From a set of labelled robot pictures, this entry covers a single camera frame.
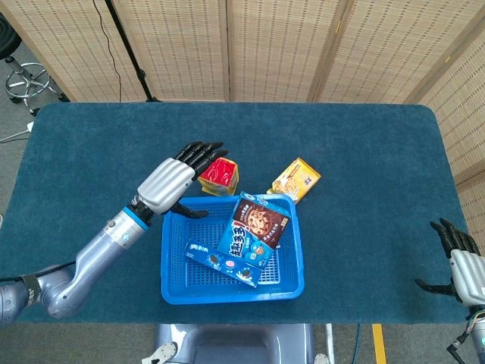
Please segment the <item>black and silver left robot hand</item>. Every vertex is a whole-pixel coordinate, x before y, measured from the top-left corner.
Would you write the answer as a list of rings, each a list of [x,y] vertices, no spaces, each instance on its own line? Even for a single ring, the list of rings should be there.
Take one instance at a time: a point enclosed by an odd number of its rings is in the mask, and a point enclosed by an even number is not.
[[[145,223],[153,215],[174,212],[198,219],[208,215],[205,210],[194,211],[180,203],[180,198],[197,178],[228,151],[222,142],[195,141],[185,145],[173,158],[166,158],[137,188],[129,208]]]

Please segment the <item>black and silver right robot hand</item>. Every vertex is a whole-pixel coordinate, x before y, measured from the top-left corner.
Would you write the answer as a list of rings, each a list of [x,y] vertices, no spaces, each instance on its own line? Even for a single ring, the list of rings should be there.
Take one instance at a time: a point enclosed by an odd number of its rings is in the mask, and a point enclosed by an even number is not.
[[[430,226],[440,238],[452,276],[447,285],[432,285],[421,279],[415,279],[415,283],[428,293],[455,297],[472,313],[484,311],[484,256],[474,238],[444,218],[440,223],[431,221]]]

